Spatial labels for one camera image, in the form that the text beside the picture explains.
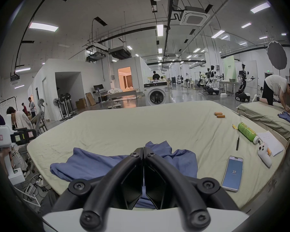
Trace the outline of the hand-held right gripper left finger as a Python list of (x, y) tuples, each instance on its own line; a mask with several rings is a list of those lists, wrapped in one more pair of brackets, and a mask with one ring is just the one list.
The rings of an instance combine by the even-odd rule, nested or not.
[(71, 181), (52, 212), (82, 208), (81, 227), (84, 230), (104, 230), (109, 208), (132, 210), (142, 195), (143, 148), (138, 148), (104, 176)]

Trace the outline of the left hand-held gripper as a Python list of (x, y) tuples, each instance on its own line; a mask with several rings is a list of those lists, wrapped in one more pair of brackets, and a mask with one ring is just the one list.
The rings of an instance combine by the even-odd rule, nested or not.
[(18, 146), (28, 144), (36, 138), (36, 130), (19, 128), (13, 130), (10, 126), (0, 126), (0, 148), (12, 149), (16, 144)]

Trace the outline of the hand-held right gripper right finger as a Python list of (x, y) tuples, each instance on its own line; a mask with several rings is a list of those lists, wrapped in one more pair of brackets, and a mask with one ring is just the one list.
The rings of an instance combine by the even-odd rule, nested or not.
[(179, 209), (184, 230), (205, 230), (213, 221), (208, 208), (239, 212), (216, 179), (184, 176), (147, 147), (144, 147), (144, 185), (146, 196), (157, 210)]

